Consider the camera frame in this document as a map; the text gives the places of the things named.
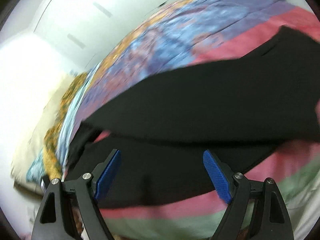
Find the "black pants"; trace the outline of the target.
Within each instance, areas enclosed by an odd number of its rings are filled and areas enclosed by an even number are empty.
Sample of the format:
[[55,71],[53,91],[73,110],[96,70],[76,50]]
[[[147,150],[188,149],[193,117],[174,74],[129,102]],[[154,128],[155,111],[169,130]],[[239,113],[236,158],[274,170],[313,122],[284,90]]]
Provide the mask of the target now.
[[114,149],[121,165],[100,206],[163,205],[213,191],[202,156],[247,172],[292,140],[319,141],[319,43],[282,27],[236,60],[159,73],[100,107],[76,132],[67,180]]

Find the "cream padded headboard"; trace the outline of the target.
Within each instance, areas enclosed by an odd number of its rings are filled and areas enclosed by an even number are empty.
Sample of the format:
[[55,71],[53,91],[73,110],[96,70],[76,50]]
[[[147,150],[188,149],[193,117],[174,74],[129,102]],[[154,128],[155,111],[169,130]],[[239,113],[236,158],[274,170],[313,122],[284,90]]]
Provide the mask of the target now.
[[40,196],[43,194],[38,184],[26,180],[27,171],[38,156],[43,146],[44,136],[54,124],[62,96],[74,79],[75,77],[72,75],[66,75],[61,79],[55,90],[50,93],[46,106],[42,108],[39,121],[33,126],[33,130],[16,151],[11,163],[11,177],[15,187],[20,186],[22,189]]

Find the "blue white striped sheet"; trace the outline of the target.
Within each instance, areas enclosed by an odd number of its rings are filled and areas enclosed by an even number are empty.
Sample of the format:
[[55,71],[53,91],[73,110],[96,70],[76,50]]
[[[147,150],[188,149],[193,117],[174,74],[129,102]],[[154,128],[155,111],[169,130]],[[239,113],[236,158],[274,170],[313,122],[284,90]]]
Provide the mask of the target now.
[[84,98],[84,94],[88,89],[91,81],[93,80],[93,76],[97,72],[98,68],[100,67],[101,62],[99,62],[94,68],[92,68],[86,78],[84,83],[80,86],[77,90],[75,97],[71,101],[70,106],[68,107],[66,117],[62,123],[62,128],[59,133],[59,137],[57,140],[57,148],[55,155],[61,167],[61,172],[63,173],[66,169],[67,163],[67,154],[69,150],[69,143],[71,141],[72,130],[74,128],[74,122],[76,113],[81,105],[81,102]]

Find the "colourful striped floral quilt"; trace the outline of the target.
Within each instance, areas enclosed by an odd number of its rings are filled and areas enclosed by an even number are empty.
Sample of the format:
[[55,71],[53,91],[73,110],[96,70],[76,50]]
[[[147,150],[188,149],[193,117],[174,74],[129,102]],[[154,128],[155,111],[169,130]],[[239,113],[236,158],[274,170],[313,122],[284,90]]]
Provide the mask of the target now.
[[225,203],[202,162],[272,177],[295,239],[319,219],[319,20],[281,0],[162,9],[104,59],[76,111],[66,179],[117,148],[99,208],[126,239],[207,239]]

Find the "white wardrobe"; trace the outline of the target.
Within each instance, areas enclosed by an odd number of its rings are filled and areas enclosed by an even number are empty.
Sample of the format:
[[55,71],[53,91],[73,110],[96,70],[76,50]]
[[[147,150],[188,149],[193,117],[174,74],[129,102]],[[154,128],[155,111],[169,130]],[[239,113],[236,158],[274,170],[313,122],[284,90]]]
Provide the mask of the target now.
[[84,72],[166,4],[179,0],[50,0],[35,28]]

